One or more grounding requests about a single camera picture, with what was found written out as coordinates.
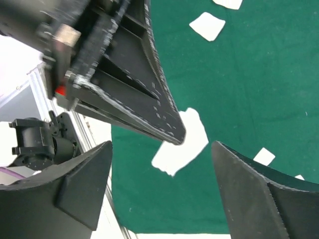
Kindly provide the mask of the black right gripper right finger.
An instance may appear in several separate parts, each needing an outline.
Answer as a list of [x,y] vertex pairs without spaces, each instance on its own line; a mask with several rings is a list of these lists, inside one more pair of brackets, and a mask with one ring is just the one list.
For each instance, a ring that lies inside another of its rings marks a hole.
[[231,238],[317,239],[319,186],[215,141],[212,161]]

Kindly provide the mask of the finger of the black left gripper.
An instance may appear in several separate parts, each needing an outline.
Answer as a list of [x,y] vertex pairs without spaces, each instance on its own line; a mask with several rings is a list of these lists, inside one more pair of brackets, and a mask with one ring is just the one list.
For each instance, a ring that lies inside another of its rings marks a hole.
[[100,120],[182,144],[185,127],[154,46],[150,2],[106,5],[71,65],[67,98]]

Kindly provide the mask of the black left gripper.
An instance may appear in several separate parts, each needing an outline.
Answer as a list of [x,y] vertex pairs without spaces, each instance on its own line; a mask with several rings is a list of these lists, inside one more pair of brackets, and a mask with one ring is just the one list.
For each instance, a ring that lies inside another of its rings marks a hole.
[[47,96],[74,109],[124,107],[92,83],[129,7],[127,0],[3,0],[0,32],[42,53]]

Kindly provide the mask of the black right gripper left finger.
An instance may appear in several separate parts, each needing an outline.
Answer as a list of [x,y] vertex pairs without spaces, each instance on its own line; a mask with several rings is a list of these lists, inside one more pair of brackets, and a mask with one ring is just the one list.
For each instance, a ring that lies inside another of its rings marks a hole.
[[112,162],[104,142],[0,187],[2,239],[88,239],[96,230]]

